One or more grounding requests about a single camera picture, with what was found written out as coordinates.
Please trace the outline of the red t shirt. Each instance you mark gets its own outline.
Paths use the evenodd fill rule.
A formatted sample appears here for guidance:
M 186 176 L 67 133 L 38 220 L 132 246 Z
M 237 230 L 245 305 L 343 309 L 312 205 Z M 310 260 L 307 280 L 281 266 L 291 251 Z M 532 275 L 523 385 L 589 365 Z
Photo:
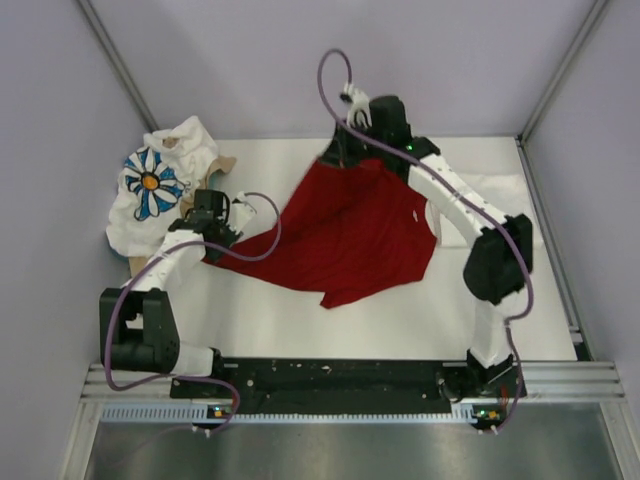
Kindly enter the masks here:
M 280 287 L 322 294 L 326 309 L 423 279 L 437 240 L 427 199 L 380 159 L 354 168 L 316 161 L 280 226 L 234 245 L 217 266 Z

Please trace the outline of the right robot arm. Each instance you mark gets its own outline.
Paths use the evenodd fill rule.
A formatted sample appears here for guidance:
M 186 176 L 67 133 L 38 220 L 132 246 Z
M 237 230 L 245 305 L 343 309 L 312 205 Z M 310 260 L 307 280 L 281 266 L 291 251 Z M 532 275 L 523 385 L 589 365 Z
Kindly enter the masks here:
M 426 199 L 429 226 L 438 231 L 440 221 L 448 220 L 468 247 L 462 276 L 475 301 L 474 333 L 465 367 L 441 375 L 438 387 L 450 402 L 492 394 L 519 359 L 511 330 L 518 317 L 504 306 L 520 293 L 533 293 L 532 220 L 492 205 L 453 170 L 435 143 L 413 135 L 399 97 L 371 98 L 348 83 L 340 99 L 348 112 L 336 121 L 325 158 L 347 168 L 381 159 Z

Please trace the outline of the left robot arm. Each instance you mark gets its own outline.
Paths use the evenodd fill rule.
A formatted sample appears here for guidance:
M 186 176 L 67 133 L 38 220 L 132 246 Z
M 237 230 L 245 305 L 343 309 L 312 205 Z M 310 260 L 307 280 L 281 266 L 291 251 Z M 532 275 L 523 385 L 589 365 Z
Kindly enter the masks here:
M 227 374 L 216 366 L 220 353 L 180 338 L 170 294 L 204 259 L 217 261 L 230 248 L 255 210 L 240 194 L 230 199 L 218 190 L 195 192 L 194 206 L 168 227 L 159 249 L 121 288 L 107 288 L 99 299 L 101 361 L 112 370 L 192 376 L 205 396 L 226 387 Z

